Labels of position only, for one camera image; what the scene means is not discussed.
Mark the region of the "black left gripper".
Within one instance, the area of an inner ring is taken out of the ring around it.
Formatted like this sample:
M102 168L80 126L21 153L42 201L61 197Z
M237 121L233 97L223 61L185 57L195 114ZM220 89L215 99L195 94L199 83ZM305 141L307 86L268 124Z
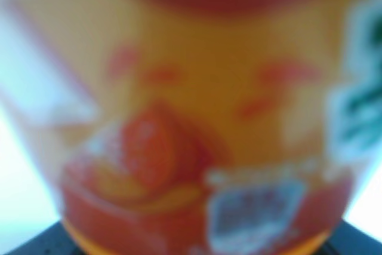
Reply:
M68 236L61 223L56 223L33 239L15 248L12 254L84 254ZM381 243L353 225L342 221L314 254L381 254Z

